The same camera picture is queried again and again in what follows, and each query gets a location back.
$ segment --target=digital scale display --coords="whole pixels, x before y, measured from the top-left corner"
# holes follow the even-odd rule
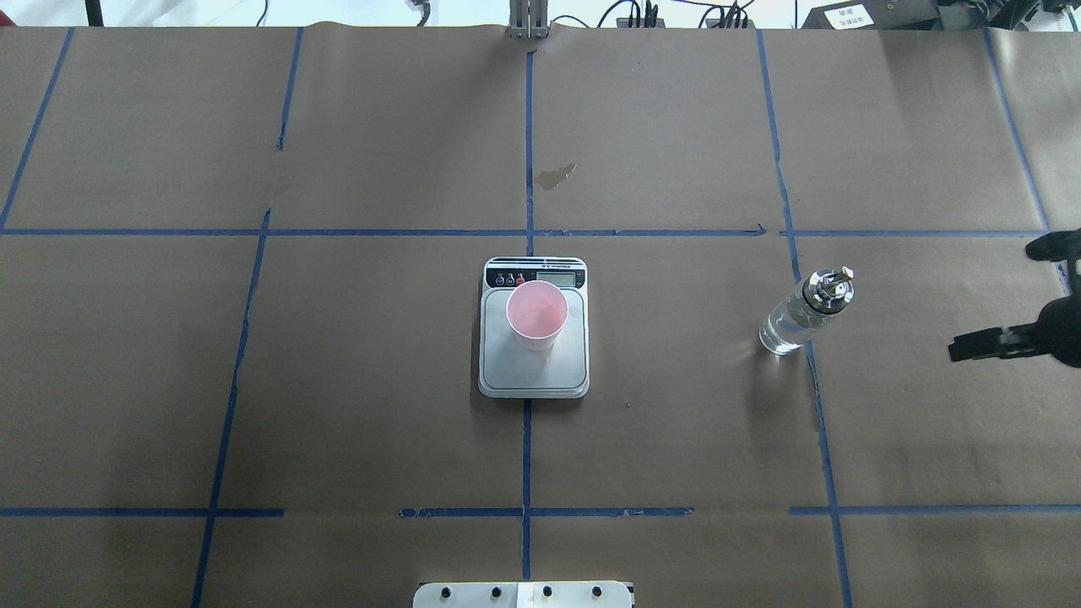
[[[538,281],[548,281],[556,287],[574,287],[576,278],[574,273],[537,273]]]

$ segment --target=metal bracket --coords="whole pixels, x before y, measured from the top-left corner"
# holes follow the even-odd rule
[[[511,38],[548,38],[548,0],[510,0]]]

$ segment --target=white label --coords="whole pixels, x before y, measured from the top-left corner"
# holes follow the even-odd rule
[[[825,14],[826,18],[829,19],[829,25],[833,26],[833,29],[852,29],[854,27],[864,27],[865,25],[875,25],[875,22],[867,14],[867,9],[863,4],[833,9],[832,11],[826,11]]]

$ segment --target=grid line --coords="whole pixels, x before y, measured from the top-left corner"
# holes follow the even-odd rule
[[[244,317],[240,328],[240,340],[237,344],[237,358],[232,366],[232,382],[229,385],[229,400],[225,409],[225,422],[222,425],[222,441],[217,451],[217,463],[214,466],[214,485],[211,489],[210,507],[206,513],[206,524],[203,528],[202,548],[199,552],[199,566],[196,569],[196,583],[191,591],[191,608],[198,608],[202,600],[203,582],[206,580],[206,566],[210,561],[210,547],[214,539],[214,520],[217,517],[217,505],[222,497],[222,481],[225,478],[225,459],[229,453],[229,438],[232,435],[232,419],[237,411],[237,397],[240,394],[240,368],[244,362],[248,348],[248,335],[251,328],[252,301],[259,283],[259,273],[263,269],[263,252],[267,243],[267,229],[270,226],[270,210],[263,215],[263,227],[259,230],[259,241],[255,248],[255,261],[252,264],[252,278],[248,283],[248,300],[244,303]]]
[[[777,114],[773,104],[773,87],[770,83],[770,64],[765,52],[765,37],[762,30],[758,35],[759,61],[762,65],[762,85],[765,89],[766,114],[770,119],[770,133],[773,138],[773,158],[777,170],[777,187],[780,190],[780,200],[784,204],[786,238],[788,240],[788,252],[791,256],[792,275],[798,283],[802,279],[800,273],[799,250],[796,246],[795,222],[792,220],[791,204],[788,198],[788,186],[785,183],[785,174],[780,166],[780,136],[777,131]],[[837,570],[841,584],[841,597],[845,608],[852,608],[852,589],[849,583],[849,565],[844,554],[844,537],[841,530],[841,515],[837,507],[837,489],[833,486],[833,465],[829,454],[829,436],[826,433],[826,414],[822,406],[822,391],[818,384],[818,367],[815,365],[814,348],[811,344],[805,345],[808,366],[811,368],[811,379],[814,385],[814,408],[818,417],[818,449],[822,455],[822,470],[826,483],[826,498],[829,502],[829,519],[833,531],[833,551],[837,557]]]
[[[0,228],[3,228],[8,223],[11,207],[15,203],[18,184],[23,181],[23,171],[26,170],[26,163],[30,160],[30,150],[34,149],[34,142],[38,138],[38,130],[41,128],[41,121],[45,118],[49,101],[53,96],[53,90],[56,89],[56,81],[59,80],[61,69],[64,67],[64,60],[67,57],[68,48],[71,47],[72,36],[75,36],[75,28],[69,27],[67,35],[64,36],[64,45],[61,47],[61,53],[56,57],[56,65],[53,66],[53,75],[49,79],[49,87],[45,88],[45,94],[41,97],[38,115],[34,119],[34,125],[30,127],[30,134],[26,137],[26,146],[23,147],[23,156],[19,157],[18,167],[15,168],[15,176],[11,181],[11,188],[8,189],[8,198],[4,200],[3,210],[0,211]]]
[[[278,149],[285,147],[285,125],[289,123],[289,108],[293,103],[293,85],[296,83],[296,66],[301,61],[301,43],[304,41],[304,28],[296,28],[296,41],[293,42],[293,62],[289,68],[289,84],[285,85],[285,102],[281,106],[281,132],[278,133]]]

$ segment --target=pink cup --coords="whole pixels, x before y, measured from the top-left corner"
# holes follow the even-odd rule
[[[507,320],[530,351],[547,351],[566,322],[566,296],[548,281],[526,281],[507,299]]]

